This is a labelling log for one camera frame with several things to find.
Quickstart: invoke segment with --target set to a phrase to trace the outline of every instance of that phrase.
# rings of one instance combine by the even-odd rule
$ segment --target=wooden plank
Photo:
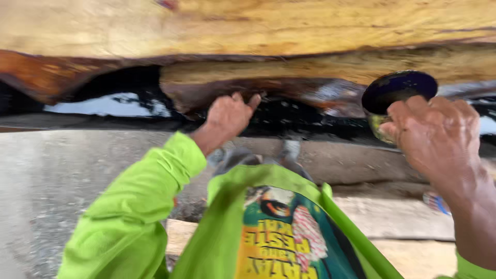
[[[372,240],[379,251],[407,279],[430,279],[456,272],[453,242],[422,240]]]
[[[258,63],[202,62],[162,68],[161,89],[182,113],[241,90],[299,100],[325,113],[363,117],[360,98],[376,78],[398,70],[430,73],[440,85],[496,79],[496,48],[488,45],[356,51]]]
[[[197,223],[167,219],[166,254],[180,255],[198,227]]]
[[[44,56],[300,55],[494,42],[491,0],[0,1],[0,49]]]
[[[452,217],[419,200],[363,196],[333,200],[368,238],[455,239]]]
[[[49,105],[93,76],[123,67],[118,60],[36,57],[0,50],[0,80]]]

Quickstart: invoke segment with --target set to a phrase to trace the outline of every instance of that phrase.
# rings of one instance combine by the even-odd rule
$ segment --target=wooden slab
[[[372,240],[407,279],[452,277],[456,272],[455,243],[432,240]]]
[[[0,80],[53,105],[97,74],[137,65],[168,65],[182,60],[181,56],[190,61],[274,57],[285,57],[281,59],[285,61],[298,55],[355,51],[358,52],[322,63],[296,62],[300,66],[294,66],[295,63],[287,66],[285,62],[264,67],[246,65],[254,70],[244,71],[246,74],[238,78],[248,79],[250,83],[260,77],[325,77],[368,84],[381,74],[405,68],[431,73],[443,71],[447,76],[440,73],[439,78],[450,82],[494,78],[490,73],[495,60],[491,47],[481,52],[478,48],[455,53],[434,51],[434,54],[408,51],[420,46],[496,42],[496,2],[491,0],[167,0],[161,3],[0,0]],[[383,54],[361,51],[371,49],[407,50]],[[78,59],[81,57],[95,60]],[[215,76],[210,74],[209,78],[212,81]],[[317,84],[322,82],[326,85],[333,81],[320,80]],[[294,85],[293,81],[285,84]],[[222,85],[229,89],[236,86]],[[332,93],[342,96],[347,91]],[[328,96],[302,100],[324,109],[336,106]],[[341,110],[350,108],[343,105]]]
[[[368,238],[454,241],[453,219],[419,200],[349,196],[334,202]]]
[[[360,97],[376,78],[420,70],[440,85],[496,79],[496,47],[355,51],[258,63],[202,62],[162,68],[161,89],[182,113],[206,108],[235,90],[282,95],[341,117],[363,117]]]
[[[197,223],[167,219],[166,253],[180,255],[198,227]]]
[[[496,38],[496,3],[491,0],[165,3],[1,0],[0,49],[90,58],[288,56]]]

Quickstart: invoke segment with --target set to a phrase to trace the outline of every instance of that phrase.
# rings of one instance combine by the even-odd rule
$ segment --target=dirt ground
[[[53,278],[78,216],[121,171],[170,135],[140,131],[0,134],[0,270],[5,278]],[[264,156],[275,156],[281,148],[277,139],[236,138],[233,144]],[[370,238],[452,239],[452,221],[420,201],[426,181],[402,154],[305,141],[300,163],[317,183],[336,186],[336,203]],[[212,172],[207,167],[185,186],[170,218],[193,222],[201,218]],[[395,191],[390,191],[390,182],[396,185]]]

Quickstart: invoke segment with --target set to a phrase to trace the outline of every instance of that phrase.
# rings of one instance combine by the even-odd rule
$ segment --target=finger
[[[441,111],[431,108],[423,96],[413,96],[406,101],[406,104],[412,110],[417,121],[438,126],[444,124],[444,115]]]
[[[429,108],[427,101],[423,96],[417,95],[406,100],[406,105],[410,108],[413,114],[420,118]]]
[[[460,110],[464,118],[479,118],[479,113],[464,100],[456,100],[453,105]]]
[[[393,122],[382,123],[379,126],[379,131],[389,138],[396,139],[398,136],[398,127]]]
[[[415,118],[410,108],[403,101],[392,103],[387,108],[387,114],[393,119],[396,127],[404,129],[407,119]]]
[[[260,96],[260,94],[255,94],[250,98],[248,105],[255,111],[256,107],[258,107],[261,100],[262,97]]]
[[[459,125],[462,121],[463,114],[455,104],[444,97],[434,97],[429,101],[431,108],[435,108],[445,116],[445,124]]]
[[[241,93],[239,93],[239,92],[234,92],[234,94],[233,94],[233,100],[235,100],[235,101],[237,101],[237,102],[238,102],[238,101],[243,101],[243,97],[241,96]]]

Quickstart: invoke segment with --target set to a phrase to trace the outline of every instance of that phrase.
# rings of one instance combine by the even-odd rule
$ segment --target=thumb
[[[239,92],[234,92],[233,94],[233,100],[239,102],[239,101],[243,101],[243,97],[241,96],[241,93]]]
[[[262,97],[260,96],[260,94],[255,94],[250,98],[248,105],[253,109],[253,111],[255,111],[256,107],[258,107],[261,100]]]
[[[379,132],[381,134],[388,136],[389,138],[396,139],[398,134],[398,127],[394,122],[386,122],[379,125]]]

